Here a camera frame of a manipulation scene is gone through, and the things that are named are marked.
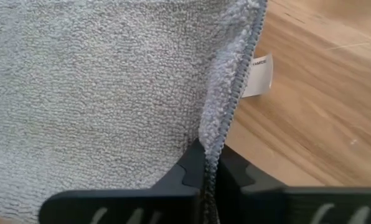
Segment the gray microfiber towel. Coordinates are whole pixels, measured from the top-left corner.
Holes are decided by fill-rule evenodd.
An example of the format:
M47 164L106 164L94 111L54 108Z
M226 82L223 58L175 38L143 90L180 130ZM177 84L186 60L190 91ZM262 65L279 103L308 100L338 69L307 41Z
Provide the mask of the gray microfiber towel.
M266 0L0 0L0 217L152 186L197 137L208 205Z

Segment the white care label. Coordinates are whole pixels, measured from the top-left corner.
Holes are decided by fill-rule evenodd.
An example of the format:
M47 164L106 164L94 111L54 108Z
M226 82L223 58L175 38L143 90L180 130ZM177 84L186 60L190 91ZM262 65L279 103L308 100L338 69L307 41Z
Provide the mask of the white care label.
M271 54L253 59L248 84L242 98L266 93L270 89L272 79L273 57Z

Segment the wood grain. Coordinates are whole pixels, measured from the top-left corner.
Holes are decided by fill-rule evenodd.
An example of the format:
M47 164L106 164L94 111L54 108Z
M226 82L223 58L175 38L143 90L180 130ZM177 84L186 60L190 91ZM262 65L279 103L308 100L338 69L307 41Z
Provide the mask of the wood grain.
M371 1L269 1L269 52L271 90L241 100L227 144L288 185L371 186Z

